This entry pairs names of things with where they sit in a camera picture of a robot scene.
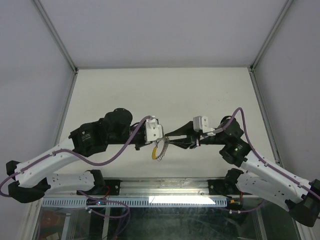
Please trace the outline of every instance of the glass panel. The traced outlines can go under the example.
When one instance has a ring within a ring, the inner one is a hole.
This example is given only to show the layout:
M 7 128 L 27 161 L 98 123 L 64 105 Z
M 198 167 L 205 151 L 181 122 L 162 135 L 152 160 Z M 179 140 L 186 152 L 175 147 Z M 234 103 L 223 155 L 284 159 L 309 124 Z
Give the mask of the glass panel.
M 278 205 L 268 203 L 261 208 L 267 239 L 299 240 L 295 223 L 288 212 Z
M 260 202 L 247 198 L 246 209 Z M 125 208 L 94 210 L 120 216 Z M 289 214 L 272 203 L 258 213 L 241 214 L 216 207 L 131 207 L 125 219 L 104 218 L 83 208 L 42 207 L 37 226 L 34 240 L 299 240 Z

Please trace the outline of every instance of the purple cable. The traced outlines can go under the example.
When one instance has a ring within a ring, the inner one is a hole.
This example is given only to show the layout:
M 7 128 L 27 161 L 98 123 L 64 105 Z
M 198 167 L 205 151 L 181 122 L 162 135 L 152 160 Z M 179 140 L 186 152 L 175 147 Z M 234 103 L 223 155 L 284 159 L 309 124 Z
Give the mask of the purple cable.
M 300 186 L 300 182 L 298 182 L 297 180 L 295 180 L 293 177 L 290 177 L 289 175 L 287 175 L 286 173 L 282 172 L 281 170 L 277 169 L 276 167 L 270 165 L 267 163 L 266 160 L 264 160 L 259 153 L 256 151 L 256 149 L 254 148 L 254 146 L 252 145 L 249 136 L 248 136 L 248 132 L 247 132 L 247 126 L 246 126 L 246 120 L 245 120 L 245 113 L 244 110 L 241 107 L 238 107 L 232 114 L 231 118 L 229 119 L 229 121 L 226 123 L 226 125 L 224 125 L 223 127 L 216 129 L 215 131 L 213 131 L 214 133 L 221 133 L 222 131 L 224 131 L 232 122 L 232 120 L 235 118 L 236 114 L 240 111 L 241 113 L 241 117 L 242 117 L 242 123 L 243 123 L 243 131 L 244 131 L 244 135 L 245 138 L 250 146 L 250 148 L 252 149 L 253 153 L 255 154 L 255 156 L 264 164 L 267 164 L 267 166 L 269 168 L 271 168 L 272 170 L 276 171 L 277 173 L 279 173 L 280 175 L 284 176 L 285 178 L 289 179 L 290 181 L 292 181 L 293 183 L 297 184 L 298 186 Z M 304 190 L 306 190 L 308 193 L 312 194 L 313 196 L 315 196 L 319 201 L 320 201 L 320 196 L 317 195 L 314 191 L 310 190 L 309 188 L 307 188 L 306 186 L 302 185 L 301 186 Z
M 26 170 L 28 170 L 29 168 L 31 168 L 32 166 L 36 165 L 37 163 L 47 159 L 48 157 L 50 157 L 51 155 L 50 154 L 47 154 L 41 158 L 39 158 L 38 160 L 34 161 L 33 163 L 31 163 L 30 165 L 24 167 L 24 168 L 21 168 L 20 172 L 24 172 Z M 6 182 L 8 182 L 11 178 L 17 176 L 18 174 L 20 174 L 20 172 L 15 172 L 13 174 L 11 174 L 10 176 L 8 176 L 4 181 L 2 181 L 0 183 L 0 195 L 3 196 L 3 197 L 6 197 L 6 198 L 10 198 L 11 196 L 9 194 L 5 194 L 2 192 L 2 187 L 5 185 Z
M 97 198 L 94 198 L 92 196 L 89 196 L 88 194 L 86 194 L 85 192 L 81 191 L 81 190 L 78 190 L 79 193 L 81 193 L 83 196 L 87 197 L 88 199 L 91 199 L 91 200 L 98 200 Z M 130 207 L 127 205 L 127 204 L 124 204 L 123 202 L 120 202 L 120 201 L 112 201 L 112 200 L 104 200 L 104 199 L 99 199 L 100 202 L 104 202 L 104 203 L 107 203 L 107 204 L 120 204 L 122 206 L 124 206 L 127 211 L 120 215 L 120 216 L 109 216 L 109 215 L 104 215 L 100 212 L 97 212 L 95 210 L 92 210 L 91 208 L 87 208 L 89 209 L 90 211 L 92 211 L 93 213 L 95 214 L 98 214 L 99 216 L 102 216 L 102 217 L 105 217 L 105 218 L 110 218 L 110 219 L 121 219 L 121 218 L 124 218 L 125 216 L 127 216 L 129 213 L 130 213 Z
M 128 138 L 128 140 L 126 141 L 126 143 L 122 146 L 122 148 L 112 157 L 110 158 L 108 161 L 104 161 L 104 162 L 93 162 L 93 161 L 90 161 L 88 160 L 87 158 L 85 158 L 84 156 L 82 156 L 81 154 L 79 153 L 76 153 L 72 150 L 69 150 L 69 149 L 60 149 L 60 150 L 57 150 L 57 151 L 53 151 L 52 153 L 54 155 L 56 154 L 59 154 L 59 153 L 70 153 L 74 156 L 76 156 L 77 158 L 81 159 L 82 161 L 86 162 L 87 164 L 90 164 L 92 166 L 96 166 L 96 167 L 100 167 L 100 166 L 105 166 L 107 164 L 110 164 L 112 163 L 114 160 L 116 160 L 123 152 L 124 150 L 128 147 L 128 145 L 130 144 L 130 142 L 132 141 L 132 139 L 135 137 L 135 135 L 137 134 L 139 128 L 141 128 L 141 126 L 144 124 L 144 122 L 147 120 L 147 119 L 152 119 L 152 116 L 145 116 L 139 123 L 138 125 L 134 128 L 134 131 L 133 133 L 130 135 L 130 137 Z
M 153 117 L 152 116 L 145 116 L 139 123 L 138 125 L 135 127 L 133 133 L 130 135 L 130 137 L 128 138 L 128 140 L 126 141 L 126 143 L 122 146 L 122 148 L 119 150 L 119 152 L 114 155 L 110 160 L 108 161 L 105 161 L 105 162 L 101 162 L 101 163 L 96 163 L 96 162 L 92 162 L 88 159 L 86 159 L 84 156 L 76 153 L 76 152 L 73 152 L 72 150 L 69 150 L 69 149 L 60 149 L 60 150 L 57 150 L 57 151 L 53 151 L 52 153 L 54 155 L 56 154 L 59 154 L 59 153 L 62 153 L 62 152 L 67 152 L 67 153 L 70 153 L 70 154 L 73 154 L 74 156 L 76 156 L 77 158 L 85 161 L 86 163 L 90 164 L 90 165 L 93 165 L 93 166 L 104 166 L 104 165 L 107 165 L 111 162 L 113 162 L 115 159 L 117 159 L 117 157 L 119 157 L 123 151 L 127 148 L 127 146 L 130 144 L 130 142 L 132 141 L 132 139 L 135 137 L 135 135 L 137 134 L 139 128 L 141 128 L 141 126 L 144 124 L 144 122 L 147 120 L 147 119 L 152 119 Z M 39 162 L 47 159 L 48 157 L 50 157 L 51 155 L 50 154 L 47 154 L 41 158 L 39 158 L 38 160 L 34 161 L 33 163 L 30 163 L 28 166 L 24 167 L 24 168 L 21 168 L 20 172 L 24 172 L 26 170 L 28 170 L 29 168 L 33 167 L 34 165 L 38 164 Z M 20 174 L 20 172 L 15 172 L 13 174 L 11 174 L 10 176 L 8 176 L 4 181 L 2 181 L 0 183 L 0 196 L 3 196 L 3 197 L 6 197 L 6 198 L 10 198 L 11 196 L 9 194 L 5 194 L 2 192 L 2 187 L 4 186 L 4 184 L 6 182 L 8 182 L 11 178 L 17 176 L 18 174 Z
M 129 215 L 128 215 L 128 220 L 126 221 L 126 224 L 124 225 L 124 227 L 119 231 L 119 232 L 116 232 L 115 233 L 115 237 L 116 236 L 119 236 L 119 234 L 121 234 L 125 229 L 126 227 L 128 226 L 129 222 L 130 222 L 130 218 L 131 218 L 131 213 L 129 212 Z

